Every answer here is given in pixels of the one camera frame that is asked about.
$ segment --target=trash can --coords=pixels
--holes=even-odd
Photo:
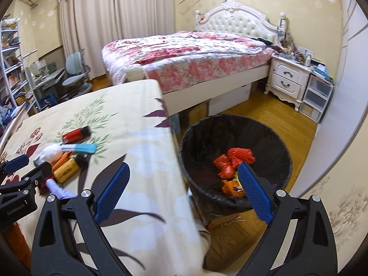
[[[251,149],[258,176],[284,189],[291,159],[280,137],[268,126],[244,116],[219,114],[188,127],[180,143],[179,161],[202,210],[227,216],[252,209],[247,197],[226,197],[213,160],[233,147]]]

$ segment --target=headboard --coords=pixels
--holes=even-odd
[[[280,45],[277,34],[278,26],[268,22],[267,16],[252,7],[234,0],[227,0],[201,17],[197,10],[195,15],[196,31],[231,33],[235,35],[263,38]],[[280,22],[285,20],[285,13],[280,13]]]

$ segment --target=red bottle with black cap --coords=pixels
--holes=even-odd
[[[91,135],[91,130],[89,126],[85,126],[84,128],[75,129],[69,133],[63,135],[63,142],[64,144],[72,144],[87,138]]]

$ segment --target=drawer handle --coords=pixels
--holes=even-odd
[[[289,72],[284,72],[284,75],[287,74],[287,73],[290,75],[291,78],[293,77],[293,75]]]
[[[283,81],[281,81],[281,84],[282,84],[283,86],[285,86],[285,87],[290,87],[290,84],[285,85]]]

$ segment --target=curtain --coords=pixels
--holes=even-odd
[[[84,50],[90,78],[106,73],[102,48],[123,38],[174,33],[174,0],[62,0],[65,56]]]

